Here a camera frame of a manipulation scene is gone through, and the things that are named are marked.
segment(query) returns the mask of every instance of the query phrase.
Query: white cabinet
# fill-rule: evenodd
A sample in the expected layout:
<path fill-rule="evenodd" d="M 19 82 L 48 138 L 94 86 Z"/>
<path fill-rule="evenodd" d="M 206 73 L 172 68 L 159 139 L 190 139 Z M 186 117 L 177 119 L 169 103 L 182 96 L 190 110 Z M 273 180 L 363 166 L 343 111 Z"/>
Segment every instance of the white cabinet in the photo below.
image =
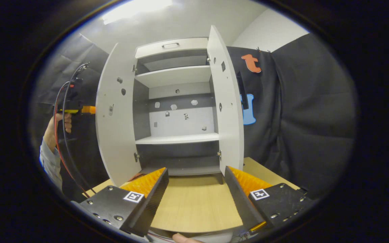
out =
<path fill-rule="evenodd" d="M 239 88 L 215 26 L 209 38 L 145 45 L 133 59 L 123 48 L 109 55 L 96 99 L 97 138 L 112 182 L 164 166 L 175 176 L 242 169 Z"/>

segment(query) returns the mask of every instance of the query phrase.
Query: drawer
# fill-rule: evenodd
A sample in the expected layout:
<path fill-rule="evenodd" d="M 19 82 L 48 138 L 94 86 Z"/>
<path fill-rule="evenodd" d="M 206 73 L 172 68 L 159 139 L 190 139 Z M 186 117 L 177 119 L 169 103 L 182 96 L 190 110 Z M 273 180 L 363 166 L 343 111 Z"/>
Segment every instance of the drawer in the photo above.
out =
<path fill-rule="evenodd" d="M 162 54 L 173 51 L 185 51 L 206 49 L 208 44 L 208 38 L 186 38 L 176 40 L 166 40 L 159 43 L 152 43 L 146 46 L 140 46 L 136 50 L 134 57 L 136 59 L 142 57 L 148 57 L 151 55 Z"/>

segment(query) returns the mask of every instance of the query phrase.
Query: wooden tabletop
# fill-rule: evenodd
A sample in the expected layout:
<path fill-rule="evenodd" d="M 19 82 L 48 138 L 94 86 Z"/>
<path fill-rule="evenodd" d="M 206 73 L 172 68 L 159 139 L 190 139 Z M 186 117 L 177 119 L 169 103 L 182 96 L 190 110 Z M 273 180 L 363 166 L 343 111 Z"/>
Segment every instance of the wooden tabletop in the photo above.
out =
<path fill-rule="evenodd" d="M 272 185 L 286 183 L 299 189 L 249 157 L 244 158 L 243 171 Z M 109 185 L 113 185 L 111 180 L 94 187 L 94 190 L 98 192 Z M 227 184 L 220 185 L 213 175 L 170 177 L 151 223 L 151 227 L 181 233 L 221 231 L 241 225 Z"/>

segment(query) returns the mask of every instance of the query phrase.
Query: human hand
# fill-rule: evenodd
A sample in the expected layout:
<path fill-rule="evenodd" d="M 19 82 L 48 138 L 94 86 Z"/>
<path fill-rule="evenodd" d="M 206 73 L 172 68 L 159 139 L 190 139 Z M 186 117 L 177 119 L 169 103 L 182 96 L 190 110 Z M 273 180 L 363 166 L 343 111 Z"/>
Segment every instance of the human hand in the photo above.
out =
<path fill-rule="evenodd" d="M 199 241 L 199 240 L 194 240 L 194 239 L 191 239 L 191 238 L 187 238 L 187 237 L 185 237 L 184 235 L 182 235 L 180 233 L 174 234 L 172 236 L 172 239 L 176 243 L 203 243 L 202 241 Z"/>
<path fill-rule="evenodd" d="M 45 135 L 43 135 L 43 140 L 48 145 L 49 149 L 54 152 L 55 146 L 57 145 L 57 142 L 55 140 L 55 126 L 54 126 L 54 120 L 56 117 L 57 122 L 57 129 L 58 129 L 58 122 L 62 120 L 62 114 L 57 113 L 56 116 L 53 116 L 51 120 L 49 121 L 48 127 L 46 128 Z M 68 133 L 71 133 L 71 114 L 66 113 L 65 114 L 65 131 Z"/>

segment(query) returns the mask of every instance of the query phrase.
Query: open cabinet door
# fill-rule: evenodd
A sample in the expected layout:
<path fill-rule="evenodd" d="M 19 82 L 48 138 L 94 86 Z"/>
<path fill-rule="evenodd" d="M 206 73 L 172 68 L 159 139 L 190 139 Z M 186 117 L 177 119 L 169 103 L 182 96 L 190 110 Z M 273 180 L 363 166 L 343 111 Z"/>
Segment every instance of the open cabinet door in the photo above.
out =
<path fill-rule="evenodd" d="M 133 65 L 118 43 L 112 49 L 100 77 L 96 98 L 96 131 L 100 154 L 109 178 L 121 186 L 140 171 L 135 159 L 133 128 Z"/>
<path fill-rule="evenodd" d="M 220 171 L 224 175 L 226 166 L 242 170 L 244 129 L 241 99 L 229 52 L 215 26 L 211 26 L 207 52 L 217 108 Z"/>

